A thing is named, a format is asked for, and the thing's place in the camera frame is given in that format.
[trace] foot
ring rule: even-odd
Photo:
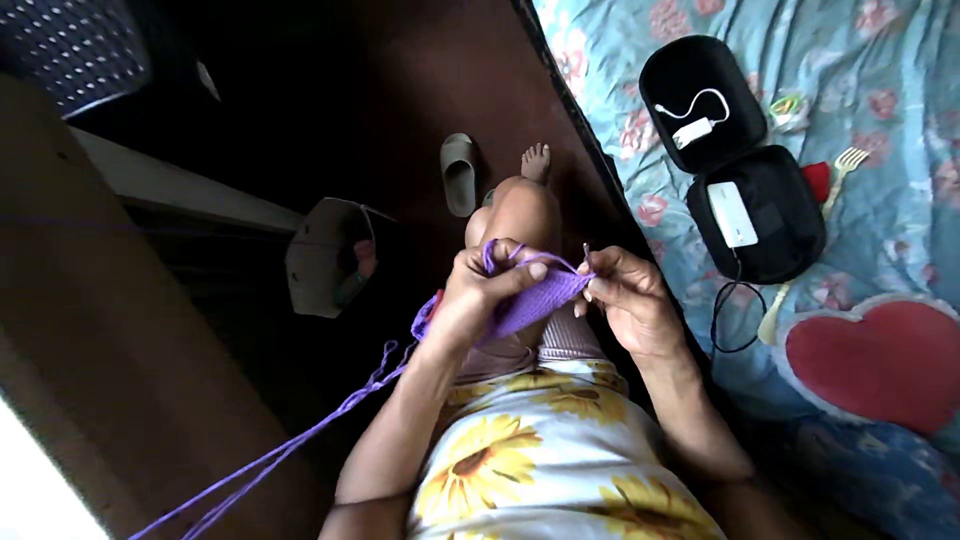
[[[537,143],[520,157],[520,175],[540,185],[546,185],[546,175],[550,171],[550,147]]]

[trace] blue bedsheet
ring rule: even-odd
[[[660,144],[640,99],[647,58],[678,37],[703,34],[733,50],[766,110],[795,90],[809,127],[771,132],[800,165],[847,147],[872,154],[846,180],[827,221],[823,256],[799,277],[780,321],[820,307],[849,309],[883,292],[923,293],[960,309],[960,4],[949,0],[754,2],[535,0],[547,42],[660,263],[684,318],[710,350],[721,277],[684,196],[692,177]],[[763,287],[768,304],[777,288]],[[720,319],[728,346],[756,332],[759,302],[733,294]],[[753,417],[790,421],[821,411],[780,377],[770,348],[717,355],[713,377]],[[960,419],[932,438],[960,456]],[[912,534],[901,534],[912,537]]]

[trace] white power bank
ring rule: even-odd
[[[754,224],[750,221],[750,214],[743,205],[743,197],[735,183],[708,185],[707,198],[710,200],[710,209],[713,210],[720,233],[729,247],[752,246],[758,242]]]

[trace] heart shape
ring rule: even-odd
[[[902,294],[805,313],[781,329],[778,367],[828,412],[931,434],[960,406],[958,319],[942,301]]]

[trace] slide sandal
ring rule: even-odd
[[[453,134],[440,147],[440,172],[444,177],[446,207],[457,217],[469,217],[477,205],[476,149],[470,137]]]

